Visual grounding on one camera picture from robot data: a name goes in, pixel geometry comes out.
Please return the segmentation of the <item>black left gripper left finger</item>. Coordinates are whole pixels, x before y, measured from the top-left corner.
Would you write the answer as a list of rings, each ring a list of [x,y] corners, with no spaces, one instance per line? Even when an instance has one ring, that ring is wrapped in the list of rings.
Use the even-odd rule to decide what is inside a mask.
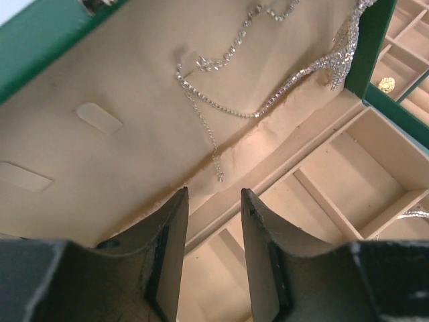
[[[2,321],[175,321],[188,189],[94,248],[1,240]]]

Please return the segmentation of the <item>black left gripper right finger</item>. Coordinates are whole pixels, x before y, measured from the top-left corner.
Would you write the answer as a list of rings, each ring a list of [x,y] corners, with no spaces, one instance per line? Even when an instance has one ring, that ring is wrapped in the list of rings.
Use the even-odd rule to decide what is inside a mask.
[[[332,246],[241,191],[254,321],[427,321],[428,242]]]

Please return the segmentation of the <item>green jewelry box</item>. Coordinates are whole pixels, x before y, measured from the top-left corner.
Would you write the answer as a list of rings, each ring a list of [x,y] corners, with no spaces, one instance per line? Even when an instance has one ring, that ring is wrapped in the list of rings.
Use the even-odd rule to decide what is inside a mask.
[[[254,321],[241,191],[428,242],[428,147],[365,95],[377,1],[32,1],[1,22],[1,240],[87,248],[188,189],[175,321]]]

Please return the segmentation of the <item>gold earrings in tray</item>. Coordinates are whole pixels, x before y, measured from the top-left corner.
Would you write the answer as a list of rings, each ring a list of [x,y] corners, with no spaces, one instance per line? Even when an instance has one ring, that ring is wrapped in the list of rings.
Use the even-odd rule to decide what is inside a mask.
[[[391,93],[395,89],[396,81],[393,77],[384,77],[378,83],[378,89],[385,94]]]

